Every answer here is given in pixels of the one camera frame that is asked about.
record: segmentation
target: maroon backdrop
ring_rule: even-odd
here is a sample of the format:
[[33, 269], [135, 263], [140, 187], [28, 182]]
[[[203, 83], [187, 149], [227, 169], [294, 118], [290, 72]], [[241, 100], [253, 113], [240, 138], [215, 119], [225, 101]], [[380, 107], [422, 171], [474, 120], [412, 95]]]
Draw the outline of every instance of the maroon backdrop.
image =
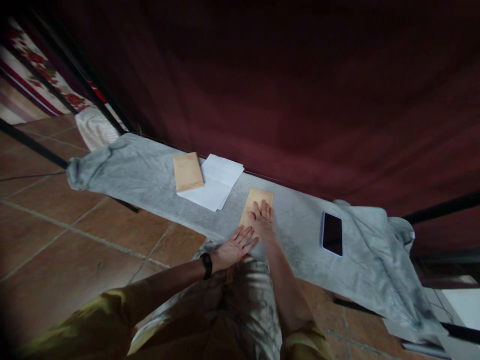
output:
[[[391, 216], [479, 188], [479, 6], [171, 3], [49, 4], [146, 134]], [[414, 253], [479, 246], [479, 215]]]

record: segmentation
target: black watch strap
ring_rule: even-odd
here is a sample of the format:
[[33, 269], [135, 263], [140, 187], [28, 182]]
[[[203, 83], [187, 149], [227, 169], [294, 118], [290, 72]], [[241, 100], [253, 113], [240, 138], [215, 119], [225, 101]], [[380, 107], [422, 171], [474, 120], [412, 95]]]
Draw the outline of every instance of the black watch strap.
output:
[[205, 276], [203, 277], [203, 280], [210, 279], [212, 276], [212, 259], [206, 252], [204, 252], [200, 257], [203, 266], [205, 267]]

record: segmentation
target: left hand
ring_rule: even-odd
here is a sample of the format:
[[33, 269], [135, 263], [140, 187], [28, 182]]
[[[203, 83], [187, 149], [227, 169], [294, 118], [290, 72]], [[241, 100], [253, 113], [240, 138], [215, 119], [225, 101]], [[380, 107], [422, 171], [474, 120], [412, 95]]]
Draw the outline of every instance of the left hand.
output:
[[244, 258], [252, 248], [257, 245], [259, 238], [254, 238], [249, 244], [247, 242], [252, 237], [254, 230], [251, 226], [244, 229], [240, 226], [235, 233], [217, 250], [210, 253], [212, 272], [228, 269], [233, 264], [238, 263]]

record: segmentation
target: gray cloth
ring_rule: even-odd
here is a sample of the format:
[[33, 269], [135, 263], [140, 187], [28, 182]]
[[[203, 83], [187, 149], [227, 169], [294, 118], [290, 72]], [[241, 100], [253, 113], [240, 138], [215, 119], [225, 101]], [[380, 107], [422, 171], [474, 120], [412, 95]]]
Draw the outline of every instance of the gray cloth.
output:
[[[236, 230], [250, 187], [274, 193], [276, 232], [294, 274], [408, 329], [446, 334], [434, 317], [409, 258], [415, 233], [382, 208], [350, 206], [307, 195], [243, 173], [222, 210], [210, 211], [176, 195], [172, 156], [183, 154], [127, 133], [83, 158], [72, 158], [72, 189], [124, 200], [222, 243]], [[343, 257], [320, 246], [322, 213], [342, 220]], [[261, 244], [250, 253], [265, 260]]]

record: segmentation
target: wrist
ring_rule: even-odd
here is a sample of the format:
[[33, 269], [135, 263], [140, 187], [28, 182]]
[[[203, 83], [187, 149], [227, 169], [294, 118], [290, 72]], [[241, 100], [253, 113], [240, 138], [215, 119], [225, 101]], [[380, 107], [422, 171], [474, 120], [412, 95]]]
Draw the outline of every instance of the wrist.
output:
[[219, 253], [217, 251], [212, 251], [209, 252], [208, 255], [210, 255], [211, 259], [211, 273], [215, 274], [217, 271], [223, 270]]

